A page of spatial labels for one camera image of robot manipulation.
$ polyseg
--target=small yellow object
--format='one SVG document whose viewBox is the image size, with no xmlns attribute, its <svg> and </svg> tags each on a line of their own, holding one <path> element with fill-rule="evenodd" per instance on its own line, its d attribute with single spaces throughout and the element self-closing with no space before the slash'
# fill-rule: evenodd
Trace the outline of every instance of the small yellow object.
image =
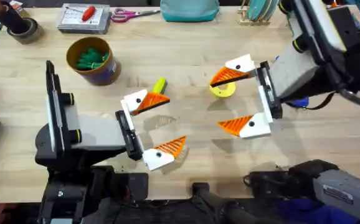
<svg viewBox="0 0 360 224">
<path fill-rule="evenodd" d="M 232 82 L 225 84 L 225 88 L 223 90 L 220 89 L 219 86 L 211 87 L 210 85 L 209 85 L 209 89 L 213 94 L 215 94 L 215 96 L 225 98 L 233 95 L 233 93 L 235 92 L 235 83 Z"/>
<path fill-rule="evenodd" d="M 156 83 L 155 86 L 153 88 L 153 93 L 159 93 L 162 94 L 165 92 L 166 89 L 166 85 L 168 85 L 168 83 L 166 82 L 165 78 L 160 78 Z"/>
</svg>

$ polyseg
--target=blue object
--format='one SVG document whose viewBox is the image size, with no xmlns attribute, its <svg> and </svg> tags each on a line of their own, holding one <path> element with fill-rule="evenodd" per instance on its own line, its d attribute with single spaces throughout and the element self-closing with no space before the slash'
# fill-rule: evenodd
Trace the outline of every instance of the blue object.
<svg viewBox="0 0 360 224">
<path fill-rule="evenodd" d="M 270 5 L 268 7 L 266 15 L 264 15 L 264 17 L 263 17 L 263 20 L 268 20 L 269 18 L 271 18 L 271 16 L 275 12 L 275 9 L 277 8 L 279 2 L 280 2 L 280 0 L 272 0 L 272 2 L 270 3 Z"/>
<path fill-rule="evenodd" d="M 219 0 L 161 0 L 161 12 L 168 22 L 211 21 L 219 12 Z"/>
<path fill-rule="evenodd" d="M 356 224 L 357 218 L 335 207 L 323 205 L 309 199 L 281 200 L 277 209 L 287 219 L 307 224 Z"/>
<path fill-rule="evenodd" d="M 266 0 L 252 0 L 248 9 L 248 19 L 256 20 L 263 11 Z"/>
<path fill-rule="evenodd" d="M 290 103 L 292 103 L 293 105 L 295 105 L 297 107 L 307 107 L 307 106 L 309 106 L 309 98 L 306 97 L 301 100 L 293 100 Z"/>
</svg>

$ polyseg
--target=scissors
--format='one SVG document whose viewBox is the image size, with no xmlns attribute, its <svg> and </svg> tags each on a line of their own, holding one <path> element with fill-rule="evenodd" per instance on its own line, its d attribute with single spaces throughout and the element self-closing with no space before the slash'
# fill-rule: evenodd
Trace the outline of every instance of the scissors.
<svg viewBox="0 0 360 224">
<path fill-rule="evenodd" d="M 113 22 L 126 22 L 131 18 L 139 17 L 139 16 L 148 16 L 159 13 L 160 10 L 150 10 L 150 11 L 142 11 L 142 12 L 135 12 L 135 11 L 127 11 L 122 8 L 116 8 L 111 16 Z"/>
</svg>

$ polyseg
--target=green pieces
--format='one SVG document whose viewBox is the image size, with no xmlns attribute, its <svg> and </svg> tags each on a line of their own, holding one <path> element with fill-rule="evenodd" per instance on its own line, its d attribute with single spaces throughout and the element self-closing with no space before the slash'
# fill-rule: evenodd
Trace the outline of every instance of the green pieces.
<svg viewBox="0 0 360 224">
<path fill-rule="evenodd" d="M 77 60 L 76 69 L 93 70 L 100 67 L 109 57 L 109 53 L 104 56 L 94 48 L 88 48 Z"/>
</svg>

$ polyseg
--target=teal container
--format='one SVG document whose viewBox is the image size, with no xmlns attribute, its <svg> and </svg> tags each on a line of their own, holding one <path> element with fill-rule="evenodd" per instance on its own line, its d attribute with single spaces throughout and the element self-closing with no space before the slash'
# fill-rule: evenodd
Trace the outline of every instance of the teal container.
<svg viewBox="0 0 360 224">
<path fill-rule="evenodd" d="M 161 0 L 161 12 L 168 22 L 211 21 L 219 12 L 219 0 Z"/>
</svg>

